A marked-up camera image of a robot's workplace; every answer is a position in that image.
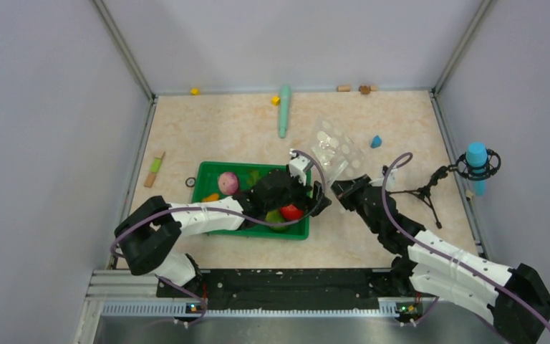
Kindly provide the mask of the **red tomato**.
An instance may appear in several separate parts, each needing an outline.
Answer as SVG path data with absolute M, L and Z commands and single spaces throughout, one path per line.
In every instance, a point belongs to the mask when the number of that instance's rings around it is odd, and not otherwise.
M 287 221 L 300 220 L 304 216 L 304 211 L 290 204 L 279 209 L 279 213 Z

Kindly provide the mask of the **clear dotted zip bag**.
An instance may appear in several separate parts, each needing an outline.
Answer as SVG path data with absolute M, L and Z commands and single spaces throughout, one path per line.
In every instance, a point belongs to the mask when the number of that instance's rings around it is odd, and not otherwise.
M 334 122 L 317 117 L 309 136 L 309 150 L 319 163 L 327 186 L 361 176 L 364 154 L 355 142 Z

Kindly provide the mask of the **purple white onion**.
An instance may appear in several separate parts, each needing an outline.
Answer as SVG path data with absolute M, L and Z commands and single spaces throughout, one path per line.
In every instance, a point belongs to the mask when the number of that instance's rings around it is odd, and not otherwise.
M 238 176 L 230 171 L 223 172 L 218 177 L 218 189 L 227 196 L 235 194 L 240 189 Z

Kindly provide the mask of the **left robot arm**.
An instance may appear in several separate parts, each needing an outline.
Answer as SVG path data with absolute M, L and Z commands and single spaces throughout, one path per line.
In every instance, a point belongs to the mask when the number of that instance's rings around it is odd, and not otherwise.
M 191 255 L 175 250 L 179 239 L 268 226 L 269 213 L 290 205 L 303 216 L 316 216 L 330 204 L 320 182 L 308 184 L 305 173 L 274 169 L 251 188 L 216 201 L 171 204 L 153 196 L 115 229 L 111 248 L 121 251 L 131 274 L 154 275 L 192 296 L 201 287 L 201 272 Z

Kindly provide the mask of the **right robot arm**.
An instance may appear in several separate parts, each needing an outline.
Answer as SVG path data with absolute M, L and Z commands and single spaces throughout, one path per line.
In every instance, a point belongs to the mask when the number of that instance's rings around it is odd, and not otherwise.
M 368 176 L 335 181 L 331 190 L 395 255 L 396 293 L 416 291 L 452 302 L 485 320 L 508 343 L 539 341 L 550 321 L 550 293 L 533 267 L 508 267 L 446 242 L 401 214 L 389 192 Z

